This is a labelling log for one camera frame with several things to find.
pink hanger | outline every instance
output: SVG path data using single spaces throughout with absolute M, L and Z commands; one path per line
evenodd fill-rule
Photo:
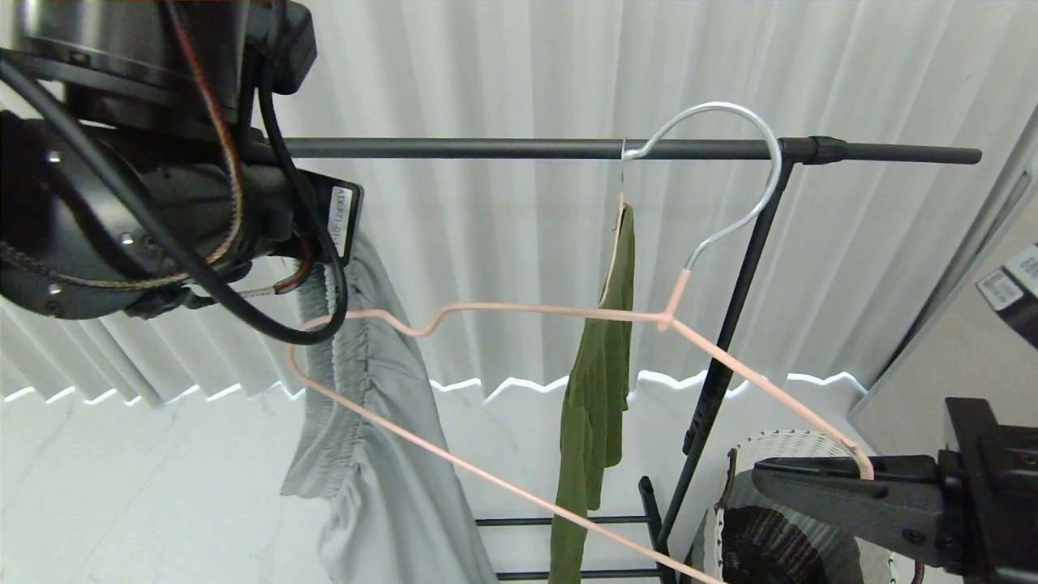
M 691 255 L 688 257 L 688 261 L 685 263 L 685 268 L 682 269 L 681 272 L 678 274 L 678 279 L 674 284 L 674 290 L 671 291 L 670 301 L 667 302 L 666 309 L 663 312 L 643 313 L 633 311 L 617 311 L 617 310 L 605 310 L 605 309 L 577 309 L 571 307 L 557 307 L 551 305 L 524 305 L 524 304 L 513 304 L 513 303 L 455 303 L 440 309 L 436 313 L 436 316 L 433 317 L 432 323 L 430 323 L 429 326 L 426 327 L 425 329 L 412 329 L 401 323 L 397 317 L 389 314 L 388 312 L 378 309 L 366 310 L 366 311 L 350 311 L 347 313 L 346 318 L 381 318 L 382 321 L 388 323 L 390 327 L 409 337 L 428 337 L 434 331 L 436 331 L 436 328 L 439 327 L 440 323 L 447 314 L 459 311 L 527 312 L 527 313 L 540 313 L 540 314 L 559 314 L 559 315 L 576 316 L 582 318 L 594 318 L 600 321 L 619 321 L 628 323 L 655 323 L 656 329 L 658 331 L 662 332 L 666 331 L 667 329 L 674 329 L 674 331 L 676 331 L 679 335 L 690 341 L 692 344 L 702 349 L 711 357 L 727 365 L 732 371 L 738 373 L 739 376 L 742 376 L 750 383 L 753 383 L 755 386 L 764 390 L 765 393 L 778 400 L 783 406 L 792 410 L 798 416 L 800 416 L 801 418 L 810 422 L 812 425 L 817 427 L 819 430 L 828 435 L 830 439 L 832 439 L 844 450 L 846 450 L 851 457 L 854 458 L 854 462 L 857 464 L 861 478 L 872 480 L 875 477 L 875 473 L 872 468 L 872 463 L 869 461 L 869 457 L 865 454 L 865 452 L 857 444 L 855 444 L 852 440 L 847 438 L 843 433 L 838 430 L 835 426 L 832 426 L 824 419 L 822 419 L 819 415 L 815 414 L 814 412 L 809 410 L 805 406 L 794 399 L 792 396 L 778 389 L 777 386 L 765 380 L 763 376 L 754 371 L 753 369 L 741 363 L 739 360 L 729 355 L 723 350 L 717 347 L 717 345 L 714 345 L 713 343 L 705 339 L 703 336 L 701 336 L 699 333 L 692 331 L 688 326 L 679 322 L 674 316 L 675 311 L 677 311 L 678 309 L 678 304 L 681 301 L 681 296 L 682 294 L 684 294 L 685 286 L 688 283 L 688 278 L 691 275 L 692 265 L 695 262 L 695 259 L 703 252 L 703 250 L 706 249 L 707 246 L 717 241 L 718 239 L 729 234 L 735 229 L 741 227 L 742 225 L 748 223 L 754 217 L 756 217 L 761 212 L 761 210 L 768 203 L 768 200 L 770 200 L 771 195 L 775 191 L 775 187 L 778 184 L 780 169 L 782 168 L 782 148 L 778 146 L 778 140 L 777 138 L 775 138 L 774 133 L 771 131 L 771 128 L 752 110 L 742 107 L 740 105 L 728 102 L 708 102 L 700 104 L 694 107 L 690 107 L 682 111 L 681 113 L 675 115 L 670 121 L 664 123 L 663 127 L 660 128 L 659 131 L 657 131 L 656 134 L 653 135 L 653 137 L 650 138 L 640 148 L 624 150 L 621 155 L 621 161 L 634 160 L 644 157 L 653 148 L 653 146 L 656 145 L 656 142 L 658 142 L 663 137 L 663 135 L 666 134 L 672 128 L 674 128 L 674 126 L 676 126 L 679 121 L 696 113 L 702 113 L 705 111 L 727 111 L 735 113 L 752 121 L 757 127 L 757 129 L 760 130 L 761 134 L 763 134 L 764 141 L 767 143 L 768 151 L 771 155 L 771 172 L 768 174 L 767 185 L 765 186 L 764 189 L 764 196 L 760 199 L 760 201 L 758 201 L 758 203 L 746 216 L 739 219 L 735 223 L 732 223 L 731 225 L 725 227 L 723 229 L 717 231 L 716 233 L 708 237 L 707 239 L 703 240 L 703 242 L 695 247 Z M 328 316 L 316 318 L 313 321 L 303 324 L 302 328 L 313 329 L 316 327 L 320 327 L 328 323 L 329 321 L 330 317 Z M 523 499 L 526 499 L 527 501 L 548 511 L 551 511 L 552 513 L 555 513 L 570 522 L 579 525 L 580 527 L 588 529 L 589 531 L 598 533 L 603 537 L 607 537 L 622 546 L 625 546 L 635 552 L 638 552 L 639 554 L 652 559 L 655 562 L 666 565 L 671 568 L 680 572 L 681 574 L 687 575 L 691 578 L 695 578 L 696 580 L 706 582 L 708 584 L 725 584 L 722 581 L 708 574 L 704 574 L 698 569 L 694 569 L 681 562 L 671 559 L 658 552 L 655 552 L 653 550 L 645 548 L 644 546 L 639 546 L 629 539 L 621 537 L 620 535 L 617 535 L 616 533 L 599 526 L 598 524 L 595 524 L 584 518 L 581 518 L 580 516 L 577 516 L 576 513 L 573 513 L 572 511 L 568 511 L 562 507 L 549 503 L 548 501 L 545 501 L 544 499 L 541 499 L 540 497 L 537 497 L 536 495 L 527 493 L 526 491 L 523 491 L 522 489 L 501 478 L 498 478 L 497 476 L 488 473 L 487 471 L 484 471 L 483 469 L 480 469 L 479 467 L 470 463 L 467 463 L 455 456 L 454 454 L 450 454 L 449 452 L 443 450 L 442 448 L 439 448 L 438 446 L 427 442 L 420 437 L 393 424 L 392 422 L 385 420 L 364 410 L 363 408 L 357 406 L 356 404 L 353 404 L 352 401 L 346 399 L 345 397 L 324 387 L 315 380 L 311 380 L 310 378 L 304 376 L 303 372 L 300 371 L 299 366 L 296 363 L 295 346 L 293 345 L 289 345 L 289 365 L 292 368 L 293 372 L 295 372 L 295 374 L 298 376 L 299 379 L 302 380 L 307 387 L 312 388 L 313 390 L 320 392 L 321 394 L 340 404 L 345 408 L 364 417 L 371 422 L 374 422 L 375 424 L 378 424 L 383 428 L 398 435 L 404 440 L 407 440 L 408 442 L 411 442 L 412 444 L 415 444 L 428 450 L 429 452 L 435 454 L 436 456 L 448 461 L 449 463 L 454 464 L 457 467 L 461 467 L 471 473 L 474 473 L 476 476 L 483 478 L 484 480 L 492 482 L 497 486 L 504 489 L 506 491 L 510 491 L 518 495 L 519 497 L 522 497 Z

laundry basket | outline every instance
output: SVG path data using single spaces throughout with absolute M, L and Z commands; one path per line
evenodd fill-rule
M 748 471 L 765 458 L 846 456 L 828 437 L 810 430 L 762 433 L 729 456 L 734 464 L 720 478 L 723 495 L 708 510 L 696 538 L 704 572 L 730 584 L 897 583 L 891 552 L 778 505 L 753 484 Z

beige wall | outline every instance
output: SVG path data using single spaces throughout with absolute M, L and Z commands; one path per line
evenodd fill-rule
M 946 396 L 985 398 L 1000 422 L 1038 425 L 1038 351 L 999 318 L 975 285 L 1038 241 L 1036 186 L 932 326 L 851 412 L 851 423 L 880 452 L 935 454 L 945 444 Z

white label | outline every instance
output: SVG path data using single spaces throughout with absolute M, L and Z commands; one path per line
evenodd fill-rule
M 338 256 L 346 252 L 347 222 L 350 220 L 350 205 L 353 191 L 346 187 L 331 187 L 331 204 L 328 206 L 328 233 L 335 243 Z
M 1029 245 L 1015 257 L 1006 263 L 1006 270 L 1013 274 L 1016 281 L 1031 290 L 1038 298 L 1038 245 Z
M 1023 298 L 1023 290 L 1013 282 L 1001 269 L 994 270 L 990 275 L 977 282 L 980 294 L 987 299 L 987 304 L 995 311 L 1012 305 Z

black device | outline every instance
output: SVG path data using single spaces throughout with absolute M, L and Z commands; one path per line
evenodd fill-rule
M 851 458 L 769 458 L 754 484 L 782 505 L 966 584 L 1038 584 L 1038 428 L 999 424 L 987 400 L 947 398 L 948 448 Z
M 3 296 L 66 319 L 219 301 L 281 340 L 328 338 L 333 327 L 264 322 L 226 285 L 262 255 L 300 259 L 294 286 L 315 263 L 337 274 L 349 258 L 363 190 L 296 169 L 271 100 L 297 91 L 317 58 L 309 10 L 284 0 L 11 9 L 3 80 L 44 119 L 0 114 Z M 61 82 L 62 103 L 37 80 Z M 269 141 L 251 128 L 257 91 Z M 329 208 L 343 198 L 348 224 L 331 241 Z M 336 287 L 345 315 L 345 282 Z

